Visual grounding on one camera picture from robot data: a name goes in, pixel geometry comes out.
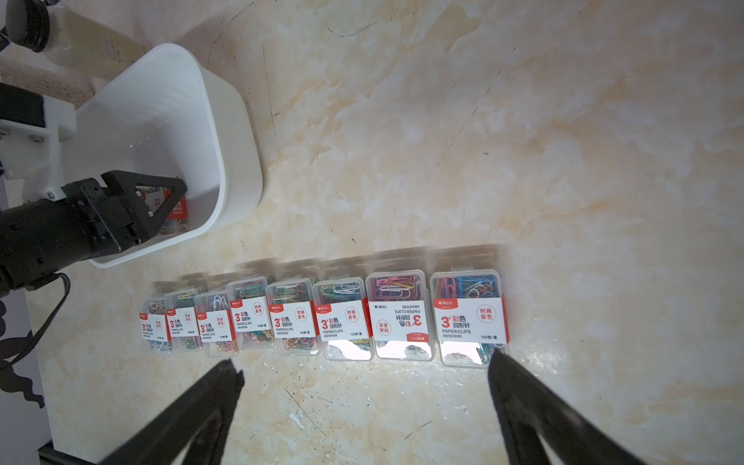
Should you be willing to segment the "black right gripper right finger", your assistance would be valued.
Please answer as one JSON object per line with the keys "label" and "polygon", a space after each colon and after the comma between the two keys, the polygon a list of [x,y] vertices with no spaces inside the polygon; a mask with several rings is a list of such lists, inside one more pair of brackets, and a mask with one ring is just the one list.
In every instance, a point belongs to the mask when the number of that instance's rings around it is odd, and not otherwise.
{"label": "black right gripper right finger", "polygon": [[641,464],[508,355],[491,356],[488,385],[509,462],[548,464],[548,444],[565,464]]}

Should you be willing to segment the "black-lidded spice bottle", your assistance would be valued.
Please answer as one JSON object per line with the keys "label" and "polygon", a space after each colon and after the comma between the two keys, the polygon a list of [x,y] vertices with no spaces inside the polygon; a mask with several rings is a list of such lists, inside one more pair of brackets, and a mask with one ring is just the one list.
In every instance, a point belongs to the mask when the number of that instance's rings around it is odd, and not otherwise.
{"label": "black-lidded spice bottle", "polygon": [[89,77],[112,81],[148,52],[139,41],[66,6],[10,0],[5,13],[10,42]]}

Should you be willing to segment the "paper clip box side-left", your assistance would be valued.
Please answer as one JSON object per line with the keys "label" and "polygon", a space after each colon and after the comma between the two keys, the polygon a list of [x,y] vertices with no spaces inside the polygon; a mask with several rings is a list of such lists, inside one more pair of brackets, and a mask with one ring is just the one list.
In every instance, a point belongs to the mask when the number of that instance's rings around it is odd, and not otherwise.
{"label": "paper clip box side-left", "polygon": [[239,346],[227,292],[220,290],[198,294],[194,303],[201,342],[207,347],[209,356],[236,356]]}

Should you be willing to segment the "white plastic storage box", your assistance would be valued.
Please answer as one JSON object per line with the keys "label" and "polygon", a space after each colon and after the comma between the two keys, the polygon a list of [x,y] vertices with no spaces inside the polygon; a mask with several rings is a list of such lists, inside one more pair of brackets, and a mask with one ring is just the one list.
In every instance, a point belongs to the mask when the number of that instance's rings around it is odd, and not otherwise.
{"label": "white plastic storage box", "polygon": [[186,48],[155,46],[77,110],[62,146],[67,182],[124,170],[179,177],[188,230],[92,260],[108,269],[247,218],[263,194],[257,143],[238,91]]}

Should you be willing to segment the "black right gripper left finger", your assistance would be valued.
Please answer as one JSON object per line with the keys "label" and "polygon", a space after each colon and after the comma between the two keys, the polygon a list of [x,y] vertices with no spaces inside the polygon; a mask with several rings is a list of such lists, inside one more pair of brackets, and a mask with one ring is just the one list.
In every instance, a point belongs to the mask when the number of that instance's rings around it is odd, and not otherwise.
{"label": "black right gripper left finger", "polygon": [[218,362],[145,428],[102,460],[104,464],[222,462],[244,375]]}

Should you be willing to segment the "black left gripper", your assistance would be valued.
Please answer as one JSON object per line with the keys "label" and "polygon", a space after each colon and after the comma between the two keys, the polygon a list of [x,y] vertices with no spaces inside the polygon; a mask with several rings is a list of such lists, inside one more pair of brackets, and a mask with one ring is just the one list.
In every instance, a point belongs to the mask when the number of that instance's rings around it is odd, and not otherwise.
{"label": "black left gripper", "polygon": [[[87,178],[62,188],[72,207],[81,213],[85,232],[92,240],[92,256],[115,255],[153,239],[187,192],[179,177],[111,170],[101,179]],[[171,193],[151,209],[143,199],[143,187]]]}

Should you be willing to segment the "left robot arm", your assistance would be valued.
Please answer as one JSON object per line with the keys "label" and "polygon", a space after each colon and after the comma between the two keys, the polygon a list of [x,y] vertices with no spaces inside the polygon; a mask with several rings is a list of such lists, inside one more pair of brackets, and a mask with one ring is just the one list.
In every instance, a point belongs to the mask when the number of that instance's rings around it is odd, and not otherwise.
{"label": "left robot arm", "polygon": [[187,192],[183,179],[112,170],[62,187],[65,197],[1,213],[1,296],[35,291],[77,262],[123,253],[155,238]]}

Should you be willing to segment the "paper clip box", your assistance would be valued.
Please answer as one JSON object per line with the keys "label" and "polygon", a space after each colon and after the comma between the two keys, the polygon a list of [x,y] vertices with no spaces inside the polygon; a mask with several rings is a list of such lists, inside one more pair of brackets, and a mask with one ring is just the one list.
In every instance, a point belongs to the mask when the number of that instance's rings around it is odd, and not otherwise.
{"label": "paper clip box", "polygon": [[445,366],[486,368],[510,343],[502,282],[494,269],[433,273],[431,304]]}
{"label": "paper clip box", "polygon": [[368,275],[365,284],[377,357],[433,360],[434,336],[424,273],[418,269],[378,271]]}
{"label": "paper clip box", "polygon": [[320,352],[313,284],[309,278],[295,277],[267,286],[271,328],[282,356],[317,356]]}
{"label": "paper clip box", "polygon": [[360,277],[333,278],[313,286],[324,356],[332,362],[370,362],[375,351],[368,300]]}
{"label": "paper clip box", "polygon": [[198,329],[196,298],[205,287],[189,287],[165,294],[166,320],[176,352],[199,352],[203,348]]}
{"label": "paper clip box", "polygon": [[238,347],[241,350],[270,348],[274,335],[267,302],[267,279],[252,276],[232,281],[226,285],[226,291]]}
{"label": "paper clip box", "polygon": [[[172,195],[172,189],[160,186],[139,186],[143,194],[143,200],[147,206],[156,212]],[[185,198],[181,198],[170,212],[168,218],[161,226],[159,236],[176,236],[189,231],[188,209]]]}
{"label": "paper clip box", "polygon": [[141,337],[147,344],[147,348],[159,355],[169,355],[172,352],[166,314],[165,299],[162,296],[146,298],[139,312]]}

